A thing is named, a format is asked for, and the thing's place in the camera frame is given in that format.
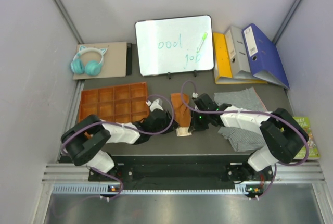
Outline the orange underwear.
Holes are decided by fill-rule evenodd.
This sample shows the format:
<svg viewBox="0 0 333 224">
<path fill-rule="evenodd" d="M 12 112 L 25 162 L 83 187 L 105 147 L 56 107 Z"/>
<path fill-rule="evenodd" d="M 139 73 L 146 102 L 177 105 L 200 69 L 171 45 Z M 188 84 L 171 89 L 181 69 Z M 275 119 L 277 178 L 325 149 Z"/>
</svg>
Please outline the orange underwear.
<svg viewBox="0 0 333 224">
<path fill-rule="evenodd" d="M 179 124 L 176 129 L 177 137 L 189 136 L 188 132 L 191 123 L 191 112 L 183 103 L 180 93 L 171 94 L 171 103 L 174 110 L 174 119 Z"/>
</svg>

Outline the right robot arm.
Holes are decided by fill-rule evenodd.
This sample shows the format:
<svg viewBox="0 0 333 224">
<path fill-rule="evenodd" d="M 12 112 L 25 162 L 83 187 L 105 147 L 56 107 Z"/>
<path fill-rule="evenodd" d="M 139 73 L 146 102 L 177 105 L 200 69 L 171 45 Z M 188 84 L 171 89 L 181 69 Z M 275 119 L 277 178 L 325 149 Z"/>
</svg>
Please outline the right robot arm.
<svg viewBox="0 0 333 224">
<path fill-rule="evenodd" d="M 276 163 L 293 166 L 292 161 L 302 148 L 306 156 L 309 154 L 308 134 L 283 108 L 260 112 L 226 103 L 218 105 L 206 93 L 193 93 L 193 100 L 194 112 L 203 114 L 214 126 L 260 136 L 264 140 L 263 147 L 255 150 L 243 166 L 243 174 L 249 180 L 255 180 L 263 169 Z"/>
</svg>

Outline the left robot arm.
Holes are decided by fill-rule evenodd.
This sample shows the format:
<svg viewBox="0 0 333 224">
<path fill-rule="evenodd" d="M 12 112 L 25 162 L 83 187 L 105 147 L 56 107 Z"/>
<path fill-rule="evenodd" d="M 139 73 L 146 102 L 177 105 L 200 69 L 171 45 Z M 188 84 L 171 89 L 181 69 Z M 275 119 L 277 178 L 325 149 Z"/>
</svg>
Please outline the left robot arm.
<svg viewBox="0 0 333 224">
<path fill-rule="evenodd" d="M 62 152 L 76 166 L 87 165 L 100 171 L 106 180 L 117 177 L 118 168 L 111 154 L 102 151 L 105 144 L 139 145 L 154 136 L 175 130 L 179 124 L 166 110 L 155 109 L 146 118 L 129 123 L 115 123 L 89 115 L 61 137 Z"/>
</svg>

